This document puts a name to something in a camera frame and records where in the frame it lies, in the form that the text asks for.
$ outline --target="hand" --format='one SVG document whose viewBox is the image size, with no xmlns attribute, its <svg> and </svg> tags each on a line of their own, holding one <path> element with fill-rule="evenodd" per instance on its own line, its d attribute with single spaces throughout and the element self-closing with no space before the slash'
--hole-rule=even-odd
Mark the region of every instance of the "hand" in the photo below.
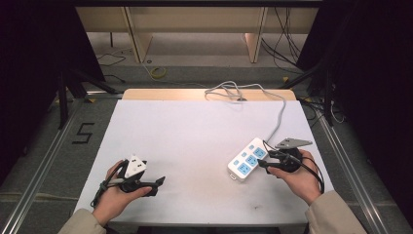
<svg viewBox="0 0 413 234">
<path fill-rule="evenodd" d="M 309 151 L 300 149 L 303 157 L 314 160 L 313 155 Z M 307 165 L 315 173 L 318 172 L 316 165 L 309 159 L 303 158 L 303 164 Z M 303 199 L 309 206 L 316 201 L 321 195 L 319 191 L 319 182 L 305 168 L 300 167 L 294 173 L 287 173 L 281 169 L 268 167 L 268 172 L 272 175 L 282 178 L 288 184 L 291 191 Z"/>
<path fill-rule="evenodd" d="M 112 172 L 123 161 L 119 161 L 109 171 L 107 171 L 106 178 L 109 178 Z M 152 190 L 152 187 L 142 187 L 134 192 L 125 193 L 119 186 L 109 187 L 100 197 L 97 207 L 92 214 L 100 223 L 101 226 L 105 226 L 106 223 L 114 217 L 117 217 L 122 213 L 125 207 L 133 200 L 145 196 Z"/>
</svg>

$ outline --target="white tabletop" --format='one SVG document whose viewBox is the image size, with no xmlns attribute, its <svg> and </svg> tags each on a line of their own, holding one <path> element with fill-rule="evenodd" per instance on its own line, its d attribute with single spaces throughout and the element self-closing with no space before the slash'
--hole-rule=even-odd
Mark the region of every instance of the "white tabletop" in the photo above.
<svg viewBox="0 0 413 234">
<path fill-rule="evenodd" d="M 138 225 L 277 226 L 306 223 L 308 206 L 283 180 L 257 168 L 245 182 L 232 180 L 228 163 L 255 137 L 266 139 L 282 101 L 119 100 L 76 210 L 90 207 L 107 170 L 135 153 L 147 160 L 142 181 L 165 176 L 156 197 L 133 201 L 113 221 Z M 299 101 L 287 102 L 270 140 L 311 140 L 333 189 Z"/>
</svg>

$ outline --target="gray carpet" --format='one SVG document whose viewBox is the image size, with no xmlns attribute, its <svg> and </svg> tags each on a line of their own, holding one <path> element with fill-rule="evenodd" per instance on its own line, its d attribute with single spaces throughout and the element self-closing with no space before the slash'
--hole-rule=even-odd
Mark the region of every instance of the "gray carpet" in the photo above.
<svg viewBox="0 0 413 234">
<path fill-rule="evenodd" d="M 116 75 L 126 80 L 121 83 L 113 77 L 107 77 L 107 84 L 118 89 L 127 88 L 200 88 L 198 85 L 176 85 L 152 81 L 146 70 L 141 66 L 102 67 L 104 74 Z M 174 83 L 198 83 L 213 87 L 223 81 L 233 80 L 239 85 L 259 83 L 267 89 L 274 89 L 282 84 L 280 77 L 286 73 L 276 68 L 231 68 L 231 67 L 167 67 L 167 76 L 163 81 Z M 298 97 L 305 97 L 308 82 L 298 85 L 294 92 Z M 89 90 L 95 87 L 87 85 Z M 57 198 L 38 197 L 32 204 L 19 233 L 57 233 L 60 227 L 67 221 L 73 212 L 76 199 L 80 196 L 94 157 L 99 149 L 105 130 L 109 124 L 111 114 L 116 105 L 115 98 L 98 98 L 94 102 L 82 103 L 72 127 L 50 168 L 40 193 L 55 195 Z M 310 119 L 314 112 L 309 107 L 303 107 Z M 9 177 L 0 188 L 1 213 L 0 223 L 5 223 L 8 214 L 19 199 L 19 193 L 23 192 L 27 184 L 40 165 L 58 126 L 58 106 L 52 105 L 50 112 L 45 113 L 44 122 L 31 141 L 28 153 L 21 157 L 13 168 Z M 82 123 L 94 123 L 84 127 L 84 132 L 92 133 L 88 143 L 73 144 L 73 141 L 85 140 L 85 136 L 77 136 Z M 356 216 L 367 230 L 371 232 L 367 219 L 359 206 L 356 196 L 346 179 L 343 170 L 335 156 L 334 150 L 328 141 L 318 120 L 309 120 L 313 126 L 312 131 L 316 139 L 320 154 L 327 167 L 333 185 L 337 192 L 350 205 Z M 359 145 L 357 137 L 349 123 L 335 124 L 335 131 L 342 139 L 346 150 L 351 157 L 357 172 L 375 204 L 378 206 L 385 223 L 391 233 L 413 233 L 404 217 L 393 202 L 390 194 L 381 183 L 374 169 L 367 163 L 367 158 Z M 5 196 L 6 192 L 18 194 L 15 197 Z M 114 225 L 120 233 L 133 233 L 135 226 Z M 301 233 L 301 227 L 282 227 L 282 233 Z"/>
</svg>

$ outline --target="power strip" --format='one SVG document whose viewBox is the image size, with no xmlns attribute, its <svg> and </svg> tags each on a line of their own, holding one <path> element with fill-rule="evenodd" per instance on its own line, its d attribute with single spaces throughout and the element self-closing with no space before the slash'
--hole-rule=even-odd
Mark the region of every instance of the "power strip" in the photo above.
<svg viewBox="0 0 413 234">
<path fill-rule="evenodd" d="M 256 137 L 228 164 L 230 178 L 244 181 L 258 166 L 257 159 L 267 155 L 262 139 Z"/>
</svg>

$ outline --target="sleeve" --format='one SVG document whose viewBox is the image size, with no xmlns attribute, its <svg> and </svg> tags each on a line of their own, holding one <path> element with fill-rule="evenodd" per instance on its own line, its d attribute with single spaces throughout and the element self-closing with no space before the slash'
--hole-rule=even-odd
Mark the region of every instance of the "sleeve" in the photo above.
<svg viewBox="0 0 413 234">
<path fill-rule="evenodd" d="M 306 211 L 310 233 L 366 233 L 349 206 L 335 191 L 322 194 Z"/>
<path fill-rule="evenodd" d="M 58 234 L 96 233 L 106 234 L 96 218 L 86 209 L 77 211 L 60 229 Z"/>
</svg>

